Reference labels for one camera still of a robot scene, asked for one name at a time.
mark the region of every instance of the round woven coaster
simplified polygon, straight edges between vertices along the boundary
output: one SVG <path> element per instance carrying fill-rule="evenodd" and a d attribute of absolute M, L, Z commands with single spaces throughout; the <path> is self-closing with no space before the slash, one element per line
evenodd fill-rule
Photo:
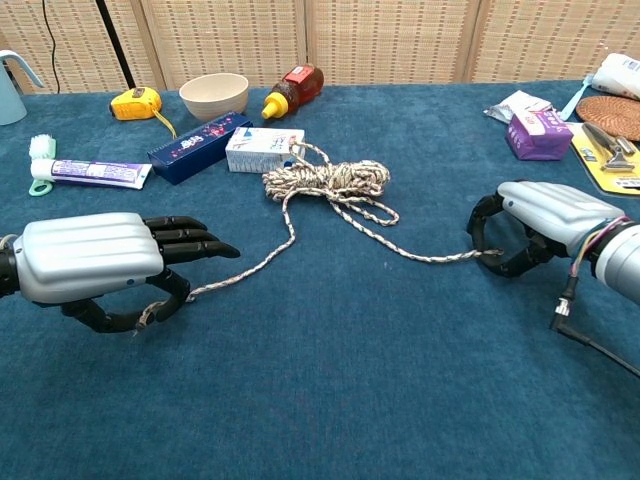
<path fill-rule="evenodd" d="M 640 141 L 640 102 L 623 97 L 587 97 L 580 100 L 576 113 L 609 135 Z"/>

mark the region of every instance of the bowl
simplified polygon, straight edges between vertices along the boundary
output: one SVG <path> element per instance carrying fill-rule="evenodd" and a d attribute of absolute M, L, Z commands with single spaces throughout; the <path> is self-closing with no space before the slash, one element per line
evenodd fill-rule
<path fill-rule="evenodd" d="M 189 80 L 179 93 L 191 115 L 208 122 L 227 112 L 245 111 L 249 80 L 235 73 L 212 73 Z"/>

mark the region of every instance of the yellow tape measure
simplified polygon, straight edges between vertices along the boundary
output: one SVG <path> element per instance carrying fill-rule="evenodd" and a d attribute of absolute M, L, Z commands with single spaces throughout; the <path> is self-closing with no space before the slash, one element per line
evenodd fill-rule
<path fill-rule="evenodd" d="M 173 125 L 162 116 L 161 109 L 160 94 L 149 87 L 132 88 L 111 100 L 109 105 L 111 114 L 118 120 L 146 120 L 156 117 L 169 129 L 173 138 L 176 138 Z"/>

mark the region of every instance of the woven wall panel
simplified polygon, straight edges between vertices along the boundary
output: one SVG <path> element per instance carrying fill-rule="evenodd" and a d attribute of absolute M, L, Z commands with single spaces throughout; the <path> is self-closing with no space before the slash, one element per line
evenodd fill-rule
<path fill-rule="evenodd" d="M 484 0 L 473 82 L 580 79 L 608 53 L 640 56 L 640 2 Z"/>
<path fill-rule="evenodd" d="M 47 17 L 57 42 L 56 67 L 61 92 L 95 92 L 126 89 L 127 85 L 92 0 L 48 1 Z M 0 7 L 1 48 L 22 55 L 45 83 L 36 88 L 21 69 L 10 62 L 25 92 L 56 90 L 51 67 L 51 39 L 44 23 L 40 0 L 2 0 Z"/>
<path fill-rule="evenodd" d="M 167 88 L 232 72 L 271 86 L 305 58 L 303 0 L 143 0 Z"/>
<path fill-rule="evenodd" d="M 459 81 L 477 3 L 311 0 L 310 60 L 328 84 Z"/>
<path fill-rule="evenodd" d="M 106 0 L 136 86 L 165 87 L 140 0 Z"/>

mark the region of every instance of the dark blue box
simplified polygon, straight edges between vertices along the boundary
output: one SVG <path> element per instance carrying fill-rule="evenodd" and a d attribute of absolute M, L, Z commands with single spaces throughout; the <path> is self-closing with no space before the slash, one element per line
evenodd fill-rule
<path fill-rule="evenodd" d="M 177 185 L 225 158 L 225 148 L 235 129 L 252 126 L 244 115 L 229 112 L 147 152 L 147 155 L 153 171 Z"/>

